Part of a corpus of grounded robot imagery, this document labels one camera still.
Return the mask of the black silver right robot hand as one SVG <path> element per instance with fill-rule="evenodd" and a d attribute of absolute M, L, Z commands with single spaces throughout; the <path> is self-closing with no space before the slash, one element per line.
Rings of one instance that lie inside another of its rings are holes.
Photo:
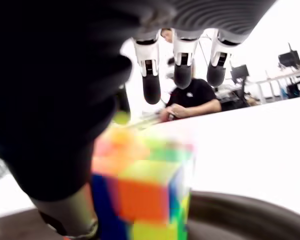
<path fill-rule="evenodd" d="M 0 0 L 0 159 L 45 223 L 73 240 L 99 238 L 91 197 L 95 139 L 116 112 L 131 73 L 121 55 L 136 42 L 146 100 L 159 90 L 159 30 L 175 31 L 174 79 L 206 29 L 216 29 L 207 81 L 223 83 L 225 62 L 272 0 Z"/>

